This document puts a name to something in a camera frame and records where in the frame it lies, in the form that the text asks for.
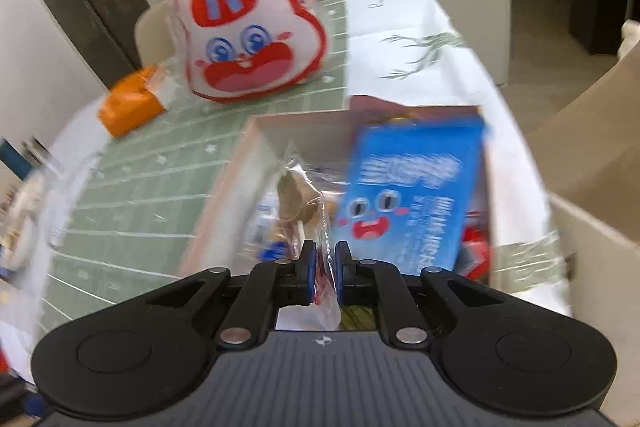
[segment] cartoon mouth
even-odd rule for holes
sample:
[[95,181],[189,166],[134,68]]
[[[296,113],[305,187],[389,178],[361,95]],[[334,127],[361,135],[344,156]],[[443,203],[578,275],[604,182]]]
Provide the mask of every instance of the cartoon mouth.
[[248,60],[214,62],[204,77],[220,91],[246,91],[267,86],[283,77],[293,65],[293,53],[284,42],[272,42]]
[[379,217],[373,221],[353,223],[353,237],[356,239],[377,239],[389,229],[389,218]]

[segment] blue wrapper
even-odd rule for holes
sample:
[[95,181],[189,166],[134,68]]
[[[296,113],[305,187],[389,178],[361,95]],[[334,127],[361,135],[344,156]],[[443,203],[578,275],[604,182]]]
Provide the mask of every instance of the blue wrapper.
[[418,275],[453,270],[482,154],[479,117],[385,125],[363,131],[334,239],[354,259]]

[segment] orange plastic bag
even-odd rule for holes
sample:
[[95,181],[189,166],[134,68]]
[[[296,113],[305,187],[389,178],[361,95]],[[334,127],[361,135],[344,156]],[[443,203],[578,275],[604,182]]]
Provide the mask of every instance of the orange plastic bag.
[[98,118],[114,138],[148,122],[164,112],[154,92],[166,74],[158,66],[150,66],[125,76],[115,86],[98,111]]

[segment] table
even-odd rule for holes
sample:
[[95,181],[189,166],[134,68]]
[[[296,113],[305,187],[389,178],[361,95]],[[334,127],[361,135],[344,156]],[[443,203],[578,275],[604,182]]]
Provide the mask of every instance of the table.
[[[24,378],[30,380],[29,347],[47,330],[176,279],[212,179],[253,114],[343,108],[354,94],[404,105],[479,105],[488,125],[494,245],[519,248],[510,245],[549,237],[550,210],[526,142],[437,1],[331,0],[324,7],[332,19],[332,54],[304,86],[223,108],[178,97],[165,115],[120,142],[110,142],[98,122],[97,100],[61,133],[52,155],[71,172],[86,163],[74,175],[76,187],[86,189],[77,203],[55,194],[46,201],[44,212],[58,221],[76,208],[66,239],[54,253],[42,231],[31,266],[0,311],[0,340]],[[89,178],[85,158],[102,151]],[[199,169],[207,175],[196,176]]]

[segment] rabbit-shaped bag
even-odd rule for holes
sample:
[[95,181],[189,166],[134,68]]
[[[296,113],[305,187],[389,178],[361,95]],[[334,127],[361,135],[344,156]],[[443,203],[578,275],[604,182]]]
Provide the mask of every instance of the rabbit-shaped bag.
[[191,90],[216,102],[291,87],[328,47],[305,0],[174,0],[172,25]]

